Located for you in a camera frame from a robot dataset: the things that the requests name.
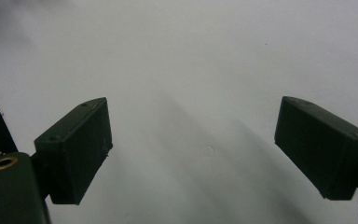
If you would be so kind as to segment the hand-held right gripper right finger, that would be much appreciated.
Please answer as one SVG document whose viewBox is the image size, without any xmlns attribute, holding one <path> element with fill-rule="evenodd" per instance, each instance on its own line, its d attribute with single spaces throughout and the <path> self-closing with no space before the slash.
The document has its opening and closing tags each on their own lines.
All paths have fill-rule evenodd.
<svg viewBox="0 0 358 224">
<path fill-rule="evenodd" d="M 322 107 L 284 96 L 275 144 L 323 197 L 346 201 L 358 189 L 358 127 Z"/>
</svg>

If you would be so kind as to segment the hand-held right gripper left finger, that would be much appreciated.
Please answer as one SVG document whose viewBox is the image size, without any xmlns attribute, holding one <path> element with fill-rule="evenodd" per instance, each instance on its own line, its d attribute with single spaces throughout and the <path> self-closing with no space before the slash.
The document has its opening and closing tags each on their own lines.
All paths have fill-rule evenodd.
<svg viewBox="0 0 358 224">
<path fill-rule="evenodd" d="M 77 105 L 34 140 L 32 156 L 42 196 L 79 204 L 113 148 L 107 99 Z"/>
</svg>

